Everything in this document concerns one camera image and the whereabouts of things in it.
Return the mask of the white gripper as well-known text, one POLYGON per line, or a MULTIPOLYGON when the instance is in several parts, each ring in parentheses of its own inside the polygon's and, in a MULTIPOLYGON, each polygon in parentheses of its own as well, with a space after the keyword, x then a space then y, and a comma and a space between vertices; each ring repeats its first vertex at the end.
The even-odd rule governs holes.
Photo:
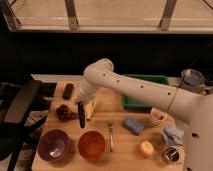
POLYGON ((91 100, 95 97, 97 90, 99 89, 98 86, 96 86, 93 83, 90 83, 86 79, 82 79, 80 81, 80 84, 77 88, 77 94, 74 99, 74 102, 77 104, 78 102, 88 102, 86 104, 86 112, 92 113, 95 107, 95 100, 91 100))

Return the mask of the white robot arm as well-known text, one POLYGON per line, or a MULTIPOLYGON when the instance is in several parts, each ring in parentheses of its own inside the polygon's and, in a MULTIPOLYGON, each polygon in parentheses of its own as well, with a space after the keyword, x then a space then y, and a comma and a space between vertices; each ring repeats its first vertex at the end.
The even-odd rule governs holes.
POLYGON ((77 89, 76 102, 87 104, 100 87, 110 88, 175 116, 189 125, 183 171, 213 169, 213 94, 135 79, 114 72, 103 58, 88 65, 77 89))

